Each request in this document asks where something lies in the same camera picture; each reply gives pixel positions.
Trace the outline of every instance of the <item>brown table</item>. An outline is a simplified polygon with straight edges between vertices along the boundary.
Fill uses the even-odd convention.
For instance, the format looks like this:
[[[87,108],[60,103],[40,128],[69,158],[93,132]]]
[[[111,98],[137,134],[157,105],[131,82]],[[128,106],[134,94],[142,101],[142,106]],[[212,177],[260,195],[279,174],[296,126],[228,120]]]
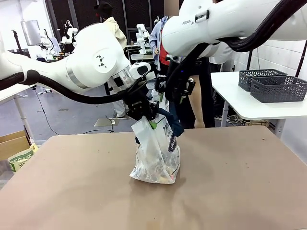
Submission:
[[[129,177],[133,133],[57,136],[0,191],[1,230],[307,228],[307,167],[265,127],[187,130],[174,185]]]

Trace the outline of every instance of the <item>red shirt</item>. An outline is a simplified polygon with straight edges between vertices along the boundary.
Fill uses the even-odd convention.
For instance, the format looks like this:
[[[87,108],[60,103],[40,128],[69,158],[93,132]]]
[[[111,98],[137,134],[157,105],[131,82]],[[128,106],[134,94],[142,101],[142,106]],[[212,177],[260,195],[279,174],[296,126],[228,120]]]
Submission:
[[[160,46],[160,62],[163,65],[169,66],[169,61],[166,60],[166,56],[168,55],[168,53],[166,52],[166,50],[164,49],[162,42],[161,42],[161,46]]]

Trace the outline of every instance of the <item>white plastic bag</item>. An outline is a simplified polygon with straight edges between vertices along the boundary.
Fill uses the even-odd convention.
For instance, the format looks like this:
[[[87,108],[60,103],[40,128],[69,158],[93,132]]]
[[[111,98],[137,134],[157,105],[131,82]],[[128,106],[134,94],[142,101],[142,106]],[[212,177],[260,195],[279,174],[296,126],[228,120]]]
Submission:
[[[168,109],[165,100],[160,107]],[[140,144],[130,177],[155,184],[173,184],[180,168],[180,148],[165,116],[158,115],[154,123],[155,129],[143,117],[132,126]]]

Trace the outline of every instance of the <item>plastic basket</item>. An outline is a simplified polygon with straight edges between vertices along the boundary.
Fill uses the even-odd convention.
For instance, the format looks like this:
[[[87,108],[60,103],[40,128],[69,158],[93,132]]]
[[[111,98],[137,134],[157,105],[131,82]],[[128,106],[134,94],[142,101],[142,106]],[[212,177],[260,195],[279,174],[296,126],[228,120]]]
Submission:
[[[307,81],[292,77],[253,78],[251,93],[262,103],[301,102],[307,93]]]
[[[269,76],[287,76],[287,74],[275,69],[244,70],[240,71],[239,86],[243,90],[250,92],[252,78]]]

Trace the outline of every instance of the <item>beige jacket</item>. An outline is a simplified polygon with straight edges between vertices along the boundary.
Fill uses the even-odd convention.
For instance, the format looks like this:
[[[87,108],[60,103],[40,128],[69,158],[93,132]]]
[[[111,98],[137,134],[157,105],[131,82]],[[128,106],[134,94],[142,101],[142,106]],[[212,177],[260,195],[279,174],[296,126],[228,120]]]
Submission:
[[[116,39],[120,43],[121,47],[124,49],[127,45],[127,39],[124,33],[120,30],[117,22],[113,17],[108,18],[104,21],[105,24],[108,25],[110,31],[115,35]]]

